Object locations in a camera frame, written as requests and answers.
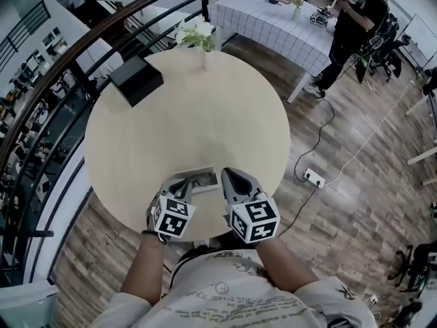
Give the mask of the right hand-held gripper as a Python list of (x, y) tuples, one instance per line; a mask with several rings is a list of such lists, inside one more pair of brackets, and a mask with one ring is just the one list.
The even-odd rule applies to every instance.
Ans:
[(239, 169), (225, 167), (221, 172), (228, 226), (245, 243), (259, 243), (276, 235), (280, 214), (256, 178)]

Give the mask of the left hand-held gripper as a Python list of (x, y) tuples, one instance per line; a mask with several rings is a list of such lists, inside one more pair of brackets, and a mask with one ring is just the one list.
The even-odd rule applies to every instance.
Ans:
[(162, 184), (151, 210), (152, 231), (160, 240), (184, 236), (196, 211), (191, 202), (192, 190), (191, 180), (171, 179)]

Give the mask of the small white tray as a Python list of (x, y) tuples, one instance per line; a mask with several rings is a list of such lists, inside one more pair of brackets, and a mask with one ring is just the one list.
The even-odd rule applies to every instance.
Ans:
[(204, 174), (204, 173), (212, 173), (212, 174), (214, 174), (215, 183), (216, 184), (215, 185), (211, 185), (209, 187), (204, 187), (204, 188), (194, 188), (193, 187), (192, 194), (205, 193), (205, 192), (209, 192), (209, 191), (213, 191), (215, 189), (218, 189), (220, 187), (220, 183), (219, 183), (219, 180), (217, 178), (216, 170), (215, 170), (213, 165), (205, 166), (205, 167), (199, 167), (199, 168), (196, 168), (196, 169), (190, 169), (190, 170), (186, 170), (186, 171), (182, 171), (182, 172), (176, 172), (174, 174), (174, 176), (176, 178), (183, 178), (183, 179), (190, 180), (190, 178), (192, 178), (193, 176), (195, 176), (197, 174)]

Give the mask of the person's right forearm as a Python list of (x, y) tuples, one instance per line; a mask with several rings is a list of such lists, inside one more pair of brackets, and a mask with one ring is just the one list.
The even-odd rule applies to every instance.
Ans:
[(280, 290), (294, 293), (318, 281), (316, 274), (278, 237), (261, 241), (255, 250), (271, 282)]

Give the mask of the person's left forearm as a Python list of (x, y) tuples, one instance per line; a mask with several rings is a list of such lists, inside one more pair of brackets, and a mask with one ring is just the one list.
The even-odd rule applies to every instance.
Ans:
[(142, 234), (135, 258), (120, 292), (146, 300), (151, 305), (160, 301), (163, 285), (165, 245), (152, 231)]

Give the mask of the white power strip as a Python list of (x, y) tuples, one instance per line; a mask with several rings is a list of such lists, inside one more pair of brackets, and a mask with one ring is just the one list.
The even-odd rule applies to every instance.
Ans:
[(325, 179), (310, 168), (307, 168), (304, 171), (303, 178), (306, 182), (309, 182), (317, 188), (322, 188), (325, 185)]

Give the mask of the person's beige printed shirt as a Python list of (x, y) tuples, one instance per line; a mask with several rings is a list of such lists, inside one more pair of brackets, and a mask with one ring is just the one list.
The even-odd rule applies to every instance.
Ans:
[(116, 294), (94, 328), (378, 328), (336, 277), (290, 293), (273, 286), (253, 250), (220, 251), (179, 265), (156, 304)]

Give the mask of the black box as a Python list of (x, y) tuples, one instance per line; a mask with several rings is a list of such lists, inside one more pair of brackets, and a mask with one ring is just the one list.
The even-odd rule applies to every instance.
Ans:
[(162, 73), (138, 55), (111, 72), (109, 78), (131, 107), (164, 84)]

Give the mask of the checked cloth table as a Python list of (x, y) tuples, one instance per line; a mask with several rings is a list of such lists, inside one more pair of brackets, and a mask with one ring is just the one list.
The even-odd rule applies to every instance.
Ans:
[(210, 6), (210, 22), (216, 27), (216, 50), (221, 50), (224, 33), (231, 31), (255, 41), (284, 56), (304, 70), (287, 101), (302, 91), (311, 77), (329, 65), (335, 20), (321, 26), (310, 22), (317, 8), (304, 2), (295, 14), (293, 3), (269, 0), (218, 0)]

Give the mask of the grey gripper device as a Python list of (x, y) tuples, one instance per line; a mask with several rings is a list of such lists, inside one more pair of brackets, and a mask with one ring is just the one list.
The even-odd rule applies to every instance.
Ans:
[(309, 22), (314, 25), (327, 27), (329, 20), (333, 17), (334, 14), (331, 12), (330, 8), (316, 8), (316, 13), (310, 15)]

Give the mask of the black office chair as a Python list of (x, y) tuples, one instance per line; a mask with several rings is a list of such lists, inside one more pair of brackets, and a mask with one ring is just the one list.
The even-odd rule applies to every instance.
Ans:
[(399, 277), (395, 287), (400, 287), (406, 275), (409, 276), (407, 289), (401, 292), (422, 292), (432, 271), (437, 271), (437, 241), (424, 243), (413, 249), (407, 246), (407, 254), (397, 250), (395, 255), (401, 259), (397, 271), (388, 276), (388, 280)]
[(364, 43), (355, 70), (359, 83), (363, 82), (367, 73), (373, 76), (378, 68), (385, 71), (386, 82), (391, 80), (392, 75), (397, 78), (400, 76), (403, 61), (396, 50), (401, 46), (408, 46), (411, 37), (403, 34), (398, 38), (398, 30), (398, 19), (389, 13), (375, 35)]

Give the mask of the pink flowers in white vase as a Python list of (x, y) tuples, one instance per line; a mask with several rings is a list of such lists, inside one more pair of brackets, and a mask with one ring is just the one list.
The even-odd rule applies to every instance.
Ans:
[(290, 2), (295, 6), (292, 20), (298, 21), (301, 15), (301, 7), (303, 6), (304, 0), (290, 0)]

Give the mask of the whiteboard on stand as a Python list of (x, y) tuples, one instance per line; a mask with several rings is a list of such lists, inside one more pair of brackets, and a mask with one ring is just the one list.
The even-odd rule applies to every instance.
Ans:
[(437, 36), (418, 14), (412, 17), (402, 35), (410, 37), (404, 50), (414, 67), (418, 70), (433, 68), (432, 60), (437, 55)]

